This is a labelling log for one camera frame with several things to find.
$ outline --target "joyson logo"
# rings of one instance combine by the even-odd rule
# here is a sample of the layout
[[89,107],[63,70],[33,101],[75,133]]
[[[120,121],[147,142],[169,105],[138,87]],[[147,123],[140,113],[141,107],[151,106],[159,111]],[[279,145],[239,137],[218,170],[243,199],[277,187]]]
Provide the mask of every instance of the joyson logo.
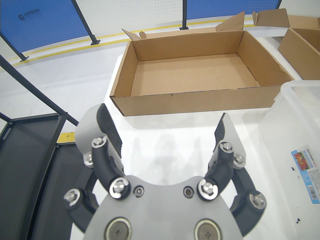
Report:
[[20,14],[18,15],[18,17],[21,21],[24,21],[28,16],[32,16],[39,13],[40,13],[40,9],[38,8],[38,9],[33,9],[31,11],[25,12],[23,15]]

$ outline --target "sticker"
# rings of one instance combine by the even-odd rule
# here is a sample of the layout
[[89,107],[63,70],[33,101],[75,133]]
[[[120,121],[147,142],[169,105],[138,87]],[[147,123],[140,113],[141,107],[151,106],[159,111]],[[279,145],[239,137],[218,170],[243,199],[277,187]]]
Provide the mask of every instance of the sticker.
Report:
[[298,150],[294,150],[291,152],[291,155],[299,168],[311,202],[313,204],[319,204],[320,171],[313,159],[309,146],[305,145]]

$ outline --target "transparent plastic bin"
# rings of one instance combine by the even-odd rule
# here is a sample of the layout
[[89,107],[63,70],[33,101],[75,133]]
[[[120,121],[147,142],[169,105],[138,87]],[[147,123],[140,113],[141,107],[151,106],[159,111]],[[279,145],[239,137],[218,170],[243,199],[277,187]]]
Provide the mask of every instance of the transparent plastic bin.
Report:
[[320,81],[284,83],[259,131],[299,239],[320,239]]

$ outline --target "yellow floor stripe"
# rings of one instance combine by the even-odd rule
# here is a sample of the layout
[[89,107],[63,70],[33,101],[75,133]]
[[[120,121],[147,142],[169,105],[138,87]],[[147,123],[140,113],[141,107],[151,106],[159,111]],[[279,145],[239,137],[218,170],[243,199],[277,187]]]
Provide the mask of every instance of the yellow floor stripe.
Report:
[[101,46],[106,46],[106,45],[111,45],[111,44],[116,44],[116,43],[121,43],[121,42],[127,42],[127,41],[130,41],[130,39],[127,38],[127,39],[115,40],[115,41],[110,41],[110,42],[104,42],[104,43],[100,43],[98,45],[93,45],[93,46],[89,45],[89,46],[83,46],[83,47],[62,50],[59,52],[55,52],[55,53],[51,53],[51,54],[47,54],[47,55],[43,55],[43,56],[39,56],[39,57],[34,57],[31,59],[28,58],[27,60],[25,60],[23,62],[18,62],[18,63],[12,64],[12,66],[18,66],[18,65],[28,63],[31,61],[40,60],[43,58],[52,57],[52,56],[56,56],[56,55],[60,55],[60,54],[64,54],[64,53],[73,52],[73,51],[78,51],[78,50],[83,50],[83,49],[88,49],[88,48],[93,48],[93,47],[101,47]]
[[[175,26],[180,26],[180,25],[169,25],[169,27],[175,27]],[[254,26],[255,25],[253,25],[253,24],[244,25],[244,27],[254,27]],[[28,62],[31,62],[31,61],[40,60],[40,59],[44,59],[44,58],[47,58],[47,57],[52,57],[52,56],[56,56],[56,55],[60,55],[60,54],[64,54],[64,53],[74,52],[74,51],[83,50],[83,49],[89,49],[89,48],[93,48],[93,47],[101,47],[101,46],[106,46],[106,45],[112,45],[112,44],[117,44],[117,43],[127,42],[127,41],[130,41],[130,39],[129,38],[120,39],[120,40],[114,40],[114,41],[100,43],[98,45],[93,45],[93,46],[88,45],[88,46],[83,46],[83,47],[66,49],[66,50],[62,50],[62,51],[51,53],[51,54],[46,54],[46,55],[39,56],[39,57],[29,58],[29,59],[25,60],[24,62],[14,63],[13,66],[18,66],[18,65],[21,65],[23,63],[28,63]]]
[[57,143],[69,143],[75,141],[75,133],[61,133]]
[[[251,19],[252,19],[252,17],[246,17],[246,18],[245,18],[245,20],[251,20]],[[211,21],[202,21],[202,22],[193,22],[193,23],[189,23],[189,25],[199,25],[199,24],[207,24],[207,23],[217,23],[217,22],[223,22],[223,21],[225,21],[225,20],[226,20],[226,19],[211,20]],[[165,26],[159,26],[159,27],[152,27],[152,28],[134,30],[134,31],[131,31],[131,32],[133,32],[133,33],[138,33],[138,32],[141,32],[141,31],[152,31],[152,30],[160,30],[160,29],[173,28],[173,27],[181,27],[181,24],[178,24],[178,25],[165,25]],[[97,37],[97,39],[105,39],[105,38],[110,38],[110,37],[116,37],[116,36],[120,36],[120,35],[124,35],[124,34],[125,34],[124,32],[114,33],[114,34],[108,34],[108,35],[99,36],[99,37]],[[36,53],[39,53],[39,52],[43,52],[43,51],[50,50],[50,49],[55,49],[55,48],[59,48],[59,47],[69,46],[69,45],[73,45],[73,44],[77,44],[77,43],[82,43],[82,42],[88,42],[88,41],[91,41],[91,40],[90,40],[90,39],[82,39],[82,40],[73,41],[73,42],[68,42],[68,43],[61,44],[61,45],[56,45],[56,46],[52,46],[52,47],[47,47],[47,48],[43,48],[43,49],[38,49],[38,50],[35,50],[35,51],[30,52],[29,55],[36,54]],[[15,60],[15,59],[18,59],[18,57],[10,58],[10,59],[8,59],[8,61],[12,61],[12,60]]]

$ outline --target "cardboard box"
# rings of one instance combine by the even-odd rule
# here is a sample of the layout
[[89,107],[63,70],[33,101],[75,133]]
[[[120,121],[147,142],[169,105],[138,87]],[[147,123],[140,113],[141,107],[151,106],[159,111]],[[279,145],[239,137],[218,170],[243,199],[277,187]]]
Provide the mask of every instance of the cardboard box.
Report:
[[252,18],[255,26],[290,27],[287,10],[285,8],[265,10],[259,13],[253,11]]
[[320,80],[320,17],[287,15],[286,9],[252,13],[257,26],[290,27],[278,51],[304,80]]
[[320,30],[289,28],[278,51],[304,80],[320,80]]
[[200,33],[211,33],[211,32],[217,32],[217,31],[243,30],[244,21],[245,21],[245,12],[241,12],[223,21],[221,24],[217,25],[216,27],[195,28],[195,29],[187,29],[187,30],[179,30],[179,31],[148,33],[148,34],[141,31],[139,33],[139,36],[127,30],[124,30],[124,29],[122,30],[132,40],[154,39],[154,38],[163,38],[163,37],[174,37],[174,36],[185,35],[185,34],[200,34]]
[[293,78],[247,31],[132,40],[110,97],[124,116],[270,107]]

